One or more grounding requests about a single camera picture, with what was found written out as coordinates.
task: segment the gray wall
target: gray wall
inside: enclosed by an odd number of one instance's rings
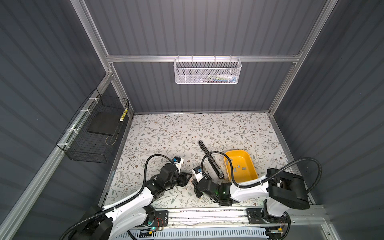
[[[135,112],[268,110],[292,63],[243,63],[237,84],[176,84],[173,63],[114,63]]]
[[[2,222],[105,71],[66,0],[0,1],[0,42]],[[15,239],[57,239],[97,202],[110,167],[65,158]]]
[[[110,55],[293,55],[324,0],[92,1]],[[177,85],[170,63],[115,63],[135,112],[268,110],[291,63],[243,63],[238,84]]]
[[[294,157],[322,163],[313,197],[345,240],[384,227],[383,30],[383,1],[339,1],[275,114]]]

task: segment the white mesh basket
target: white mesh basket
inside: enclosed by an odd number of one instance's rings
[[[240,76],[239,58],[175,58],[177,84],[236,84]]]

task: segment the black elongated tool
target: black elongated tool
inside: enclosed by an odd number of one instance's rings
[[[208,149],[205,147],[203,141],[199,141],[199,146],[204,151],[205,154],[209,153]],[[215,159],[212,157],[211,154],[208,155],[208,162],[211,164],[212,168],[214,169],[215,173],[220,179],[224,178],[224,173],[221,171],[221,169],[218,167]]]

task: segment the yellow connector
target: yellow connector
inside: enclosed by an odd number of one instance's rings
[[[124,112],[122,113],[121,118],[120,118],[120,122],[122,122],[124,120],[124,117],[125,117],[125,115],[127,115],[127,112],[128,112],[128,108],[126,108],[124,110]]]

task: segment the floral patterned surface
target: floral patterned surface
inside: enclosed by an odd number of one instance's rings
[[[116,202],[141,187],[144,164],[152,154],[184,159],[181,171],[191,173],[199,165],[204,152],[202,140],[210,151],[227,152],[233,149],[247,151],[259,176],[268,168],[280,168],[287,158],[266,113],[231,114],[148,114],[135,115],[105,204]],[[222,156],[214,158],[225,174],[217,178],[208,161],[204,167],[217,183],[229,182]],[[149,161],[147,179],[158,174],[165,159]],[[237,206],[259,206],[264,198],[248,199]],[[197,198],[189,182],[185,187],[175,186],[152,203],[155,208],[217,207],[207,196]]]

